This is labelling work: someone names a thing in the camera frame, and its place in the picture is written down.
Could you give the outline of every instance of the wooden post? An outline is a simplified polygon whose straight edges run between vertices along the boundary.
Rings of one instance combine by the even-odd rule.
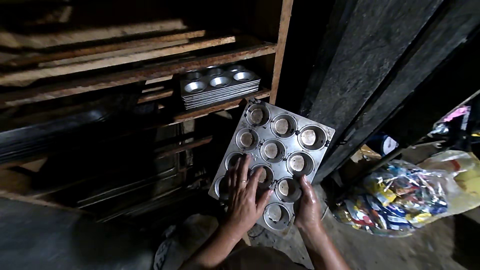
[[[280,28],[278,30],[278,42],[276,44],[275,63],[273,66],[272,91],[270,92],[270,104],[275,104],[280,72],[282,71],[283,54],[287,42],[288,26],[292,14],[293,0],[283,0],[282,13],[280,15]]]

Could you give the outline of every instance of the muffin tin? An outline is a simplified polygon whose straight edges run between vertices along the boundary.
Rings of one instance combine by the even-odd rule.
[[[186,109],[258,90],[260,77],[241,65],[209,68],[186,73],[180,80],[180,95]]]
[[[287,235],[293,223],[294,203],[301,197],[299,178],[312,182],[335,130],[269,103],[253,99],[245,107],[235,134],[218,169],[209,195],[228,199],[228,168],[244,153],[253,155],[250,173],[264,170],[258,189],[274,189],[258,224]]]

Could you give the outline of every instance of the forearm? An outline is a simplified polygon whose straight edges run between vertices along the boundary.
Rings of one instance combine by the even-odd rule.
[[[238,232],[221,225],[180,269],[212,269],[218,266],[241,239]]]
[[[321,224],[308,230],[300,229],[300,235],[315,270],[350,269]]]

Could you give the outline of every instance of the concrete floor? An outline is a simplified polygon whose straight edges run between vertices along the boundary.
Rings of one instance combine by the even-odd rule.
[[[321,188],[316,187],[317,194]],[[453,217],[431,223],[412,236],[387,238],[357,231],[341,224],[328,212],[323,220],[330,237],[353,270],[464,270],[451,255],[454,251],[455,226]],[[290,239],[263,231],[256,225],[249,231],[253,246],[262,245],[286,253],[293,261],[313,269],[305,245],[296,228]]]

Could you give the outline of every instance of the right hand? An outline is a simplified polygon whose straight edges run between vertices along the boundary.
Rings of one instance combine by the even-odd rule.
[[[300,200],[300,209],[298,215],[295,217],[294,223],[299,229],[306,232],[316,231],[322,226],[320,203],[312,185],[307,181],[305,175],[300,177],[300,186],[303,190],[303,195]]]

